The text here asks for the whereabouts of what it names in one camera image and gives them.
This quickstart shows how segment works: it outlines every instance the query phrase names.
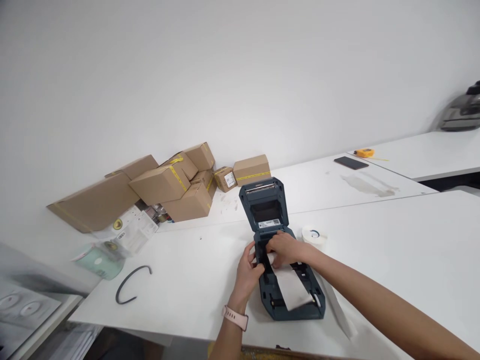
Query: white table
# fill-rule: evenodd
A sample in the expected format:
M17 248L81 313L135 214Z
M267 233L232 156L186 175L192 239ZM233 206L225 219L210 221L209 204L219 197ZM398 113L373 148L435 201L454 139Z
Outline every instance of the white table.
M370 163L418 182L480 171L480 129L433 131L371 148L375 158L389 161Z
M388 287L480 351L478 254L480 198L451 191L289 216L295 234L313 224L328 234L325 252ZM247 221L157 233L111 281L103 280L70 318L114 328L214 340L236 267L253 233ZM115 302L125 276L141 265ZM344 299L359 335L325 319L274 322L257 289L247 307L243 343L327 356L408 358Z
M367 161L342 153L272 170L272 176L283 182L285 186L289 214L437 192L374 164L352 170L334 162L334 159L342 156L368 164ZM238 186L227 193L217 189L208 217L163 223L158 228L158 232L246 220L247 216L239 199L239 191Z

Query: stack of boxes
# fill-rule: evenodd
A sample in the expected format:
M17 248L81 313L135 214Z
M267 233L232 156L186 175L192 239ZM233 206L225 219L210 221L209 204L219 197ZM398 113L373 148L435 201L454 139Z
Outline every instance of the stack of boxes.
M161 204L176 222L202 218L209 214L216 190L214 164L204 142L176 153L129 184L147 205Z
M206 217L217 187L226 193L237 185L271 176L265 155L237 161L233 168L224 166L215 172L214 165L206 142L176 153L161 165L148 155L48 208L80 232L101 238L112 229L118 235L120 228L115 225L125 214L136 213L135 209L153 211L148 206L157 209L161 204L175 222Z

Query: black cable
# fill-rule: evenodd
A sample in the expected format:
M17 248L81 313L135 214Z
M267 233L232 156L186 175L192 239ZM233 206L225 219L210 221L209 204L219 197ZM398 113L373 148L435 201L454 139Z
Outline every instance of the black cable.
M140 267L137 267L135 270L133 270L130 274L128 274L128 276L121 282L120 286L118 287L118 290L116 291L116 295L115 295L115 300L116 300L116 303L117 304L120 304L120 305L123 305L123 304L127 304L129 302L132 302L133 300L135 300L137 297L134 296L132 297L130 300L127 300L127 301L123 301L123 302L120 302L119 300L119 295L120 295L120 291L122 290L122 288L124 287L125 283L127 282L128 279L130 279L130 277L135 274L138 270L140 269L143 269L143 268L148 268L148 271L150 271L150 275L152 275L152 268L148 265L143 265L143 266L140 266Z

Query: watch strap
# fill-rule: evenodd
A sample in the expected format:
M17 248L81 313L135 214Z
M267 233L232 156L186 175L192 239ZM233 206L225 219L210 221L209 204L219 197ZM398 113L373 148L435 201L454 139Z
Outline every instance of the watch strap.
M248 315L241 315L238 312L233 311L227 305L221 310L221 315L232 323L238 325L243 331L247 331L247 324L249 323Z

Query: white box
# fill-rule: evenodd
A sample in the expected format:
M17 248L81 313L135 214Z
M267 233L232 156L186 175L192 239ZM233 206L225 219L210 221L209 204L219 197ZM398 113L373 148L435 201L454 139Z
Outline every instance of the white box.
M112 253L119 253L124 258L130 258L140 253L158 228L159 226L153 222L150 216L142 211L140 216L131 221L115 239L103 244Z
M115 239L121 232L142 212L135 205L125 211L120 217L101 231L93 231L91 234L100 240Z

